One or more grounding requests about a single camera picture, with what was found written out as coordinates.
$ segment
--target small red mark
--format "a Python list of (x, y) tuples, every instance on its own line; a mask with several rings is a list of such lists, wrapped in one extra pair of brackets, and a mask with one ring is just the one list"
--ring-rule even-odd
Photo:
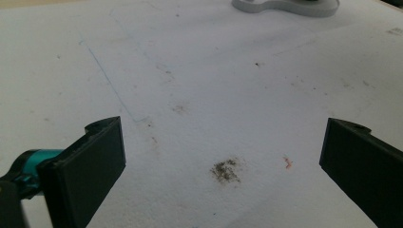
[(291, 161), (287, 156), (284, 156), (284, 161), (287, 163), (287, 166), (285, 166), (286, 169), (290, 169), (291, 166), (293, 166), (293, 161)]

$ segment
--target white object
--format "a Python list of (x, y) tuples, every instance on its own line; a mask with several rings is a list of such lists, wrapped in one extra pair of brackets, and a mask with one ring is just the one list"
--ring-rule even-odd
[(284, 10), (310, 17), (329, 17), (336, 13), (338, 0), (233, 0), (232, 5), (245, 12)]

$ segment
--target white plastic base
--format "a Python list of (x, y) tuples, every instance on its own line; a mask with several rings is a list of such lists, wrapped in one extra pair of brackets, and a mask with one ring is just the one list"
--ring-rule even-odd
[(245, 12), (284, 10), (309, 17), (329, 17), (336, 13), (338, 0), (232, 0), (232, 5)]

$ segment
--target gray object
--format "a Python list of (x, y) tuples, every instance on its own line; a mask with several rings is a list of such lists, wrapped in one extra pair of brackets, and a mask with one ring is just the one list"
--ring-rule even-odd
[(329, 17), (336, 13), (338, 0), (232, 0), (232, 5), (245, 12), (284, 10), (309, 17)]

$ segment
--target white table surface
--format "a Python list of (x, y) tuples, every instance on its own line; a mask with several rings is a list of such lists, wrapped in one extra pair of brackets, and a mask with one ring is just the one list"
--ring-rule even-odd
[[(0, 173), (120, 115), (127, 167), (88, 227), (375, 227), (318, 161), (329, 117), (403, 149), (402, 29), (375, 0), (320, 19), (229, 0), (0, 9)], [(219, 183), (234, 158), (240, 182)], [(51, 227), (43, 197), (24, 206)]]

